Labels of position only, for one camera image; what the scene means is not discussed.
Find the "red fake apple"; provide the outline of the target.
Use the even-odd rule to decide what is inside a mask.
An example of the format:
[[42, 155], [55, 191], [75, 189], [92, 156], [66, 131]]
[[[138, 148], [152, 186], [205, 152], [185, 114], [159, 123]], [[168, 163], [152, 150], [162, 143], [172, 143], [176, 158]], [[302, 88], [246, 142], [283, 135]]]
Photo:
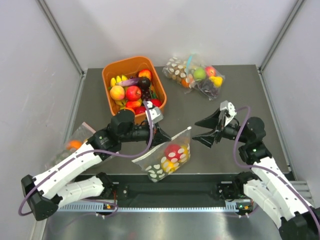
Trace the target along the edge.
[[184, 152], [184, 150], [182, 150], [182, 152], [179, 152], [180, 149], [181, 149], [180, 145], [170, 144], [164, 150], [164, 155], [168, 160], [175, 163], [180, 159], [181, 154]]

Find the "polka dot zip bag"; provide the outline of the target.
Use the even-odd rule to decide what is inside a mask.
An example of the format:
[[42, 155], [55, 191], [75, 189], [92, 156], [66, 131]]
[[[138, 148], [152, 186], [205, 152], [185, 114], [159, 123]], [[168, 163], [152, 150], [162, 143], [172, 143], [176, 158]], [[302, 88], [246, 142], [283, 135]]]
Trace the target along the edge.
[[154, 147], [132, 162], [140, 166], [153, 183], [163, 180], [189, 161], [191, 130], [191, 126], [187, 127], [172, 137], [171, 141]]

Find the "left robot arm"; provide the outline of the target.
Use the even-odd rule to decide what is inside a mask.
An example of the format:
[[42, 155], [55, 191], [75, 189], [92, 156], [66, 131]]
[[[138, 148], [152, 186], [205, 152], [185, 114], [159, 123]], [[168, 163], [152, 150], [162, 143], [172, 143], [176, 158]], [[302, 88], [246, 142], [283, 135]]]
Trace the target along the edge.
[[144, 124], [135, 123], [135, 114], [122, 109], [110, 119], [107, 127], [96, 131], [75, 152], [61, 162], [36, 176], [21, 179], [24, 195], [22, 204], [28, 204], [36, 221], [52, 216], [61, 207], [90, 197], [109, 198], [114, 191], [113, 183], [105, 173], [89, 179], [73, 180], [89, 169], [117, 156], [135, 159], [149, 149], [171, 141], [158, 122], [163, 119], [161, 110], [146, 108]]

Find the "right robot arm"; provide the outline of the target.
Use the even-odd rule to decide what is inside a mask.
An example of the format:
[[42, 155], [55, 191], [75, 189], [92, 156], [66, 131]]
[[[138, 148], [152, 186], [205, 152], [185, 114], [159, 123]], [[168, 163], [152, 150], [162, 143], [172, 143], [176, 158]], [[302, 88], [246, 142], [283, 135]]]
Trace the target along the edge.
[[232, 154], [243, 161], [238, 166], [249, 170], [233, 180], [234, 194], [252, 199], [271, 218], [283, 240], [318, 240], [320, 209], [305, 200], [279, 169], [263, 142], [263, 120], [246, 115], [242, 124], [232, 124], [236, 114], [218, 109], [197, 121], [196, 126], [210, 131], [195, 135], [193, 140], [209, 148], [221, 139], [233, 140]]

